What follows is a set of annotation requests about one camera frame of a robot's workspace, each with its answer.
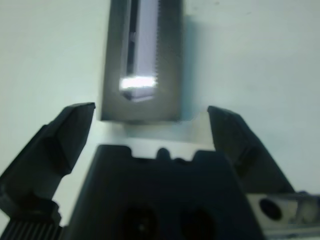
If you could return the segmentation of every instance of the dark circular opening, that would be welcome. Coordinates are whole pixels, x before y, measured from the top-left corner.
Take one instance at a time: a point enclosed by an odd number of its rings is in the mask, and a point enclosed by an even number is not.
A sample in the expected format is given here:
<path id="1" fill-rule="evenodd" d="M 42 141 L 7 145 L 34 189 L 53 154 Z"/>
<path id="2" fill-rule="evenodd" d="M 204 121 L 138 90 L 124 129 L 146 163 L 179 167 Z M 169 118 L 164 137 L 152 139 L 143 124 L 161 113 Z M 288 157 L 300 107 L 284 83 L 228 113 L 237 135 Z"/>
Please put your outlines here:
<path id="1" fill-rule="evenodd" d="M 212 240 L 216 226 L 203 209 L 183 211 L 180 215 L 181 231 L 186 240 Z"/>
<path id="2" fill-rule="evenodd" d="M 273 201 L 265 198 L 259 204 L 262 212 L 270 219 L 278 221 L 282 218 L 281 209 Z"/>
<path id="3" fill-rule="evenodd" d="M 125 240 L 151 240 L 157 231 L 157 218 L 151 208 L 131 207 L 123 216 Z"/>

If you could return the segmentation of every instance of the white wall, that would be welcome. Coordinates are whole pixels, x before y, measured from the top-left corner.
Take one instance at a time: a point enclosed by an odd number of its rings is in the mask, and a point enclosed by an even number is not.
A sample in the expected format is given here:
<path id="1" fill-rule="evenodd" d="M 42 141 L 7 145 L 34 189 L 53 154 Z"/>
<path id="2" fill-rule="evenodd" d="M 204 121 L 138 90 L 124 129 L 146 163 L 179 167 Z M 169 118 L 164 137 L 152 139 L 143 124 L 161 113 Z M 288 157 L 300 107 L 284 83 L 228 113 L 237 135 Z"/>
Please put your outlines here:
<path id="1" fill-rule="evenodd" d="M 108 0 L 0 0 L 0 171 L 64 106 L 100 107 L 109 7 Z M 320 189 L 319 11 L 319 0 L 186 4 L 191 112 L 215 105 L 241 114 L 296 190 L 311 193 Z M 205 148 L 118 133 L 118 125 L 95 117 L 87 146 L 54 197 L 62 223 L 97 144 L 127 143 L 145 157 L 161 146 L 186 158 Z"/>

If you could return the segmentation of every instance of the screw hole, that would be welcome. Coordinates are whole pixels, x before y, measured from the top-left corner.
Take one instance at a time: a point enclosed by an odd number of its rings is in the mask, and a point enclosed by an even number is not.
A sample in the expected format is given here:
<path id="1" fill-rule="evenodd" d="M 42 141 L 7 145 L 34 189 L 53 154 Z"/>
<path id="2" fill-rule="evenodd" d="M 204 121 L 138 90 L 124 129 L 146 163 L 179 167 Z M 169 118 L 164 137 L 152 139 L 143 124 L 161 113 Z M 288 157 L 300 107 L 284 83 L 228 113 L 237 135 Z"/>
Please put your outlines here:
<path id="1" fill-rule="evenodd" d="M 282 218 L 281 209 L 271 200 L 262 199 L 259 203 L 262 212 L 270 219 L 279 221 Z"/>
<path id="2" fill-rule="evenodd" d="M 125 240 L 151 240 L 156 235 L 157 218 L 149 207 L 130 207 L 123 216 Z"/>

